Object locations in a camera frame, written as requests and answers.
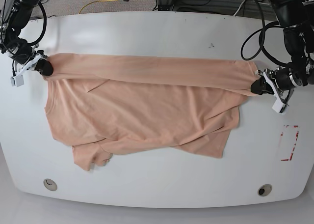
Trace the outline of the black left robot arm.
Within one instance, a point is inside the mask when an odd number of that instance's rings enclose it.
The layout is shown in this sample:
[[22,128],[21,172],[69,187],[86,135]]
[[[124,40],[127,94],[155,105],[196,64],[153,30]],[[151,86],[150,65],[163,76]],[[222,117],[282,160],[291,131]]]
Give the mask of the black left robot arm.
[[[276,98],[273,110],[284,113],[295,90],[314,83],[314,0],[269,0],[277,20],[263,23],[257,30],[259,49],[272,63],[275,70],[257,70],[260,78],[251,85],[257,95],[271,94]],[[266,31],[270,28],[283,30],[284,45],[291,61],[283,63],[264,47]]]

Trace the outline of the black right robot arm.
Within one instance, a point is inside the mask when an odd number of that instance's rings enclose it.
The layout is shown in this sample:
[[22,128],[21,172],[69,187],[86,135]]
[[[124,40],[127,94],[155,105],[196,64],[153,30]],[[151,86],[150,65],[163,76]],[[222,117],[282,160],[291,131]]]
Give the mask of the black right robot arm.
[[[28,24],[33,9],[39,6],[43,14],[43,27],[40,36],[33,42],[19,37]],[[53,74],[52,64],[47,60],[44,51],[36,51],[47,28],[47,15],[41,0],[6,0],[0,13],[0,49],[8,53],[14,63],[20,64],[20,70],[13,69],[13,76],[20,75],[24,70],[33,70],[43,76]]]

